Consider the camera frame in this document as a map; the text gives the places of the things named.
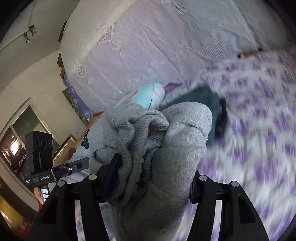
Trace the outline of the left hand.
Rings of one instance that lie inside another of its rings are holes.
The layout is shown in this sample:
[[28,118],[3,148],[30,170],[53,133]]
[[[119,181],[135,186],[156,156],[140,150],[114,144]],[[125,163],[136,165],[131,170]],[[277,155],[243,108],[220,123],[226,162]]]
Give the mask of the left hand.
[[34,195],[37,197],[38,201],[41,203],[41,205],[43,205],[44,200],[43,200],[42,193],[41,193],[41,190],[39,189],[39,187],[35,187],[33,192],[34,192]]

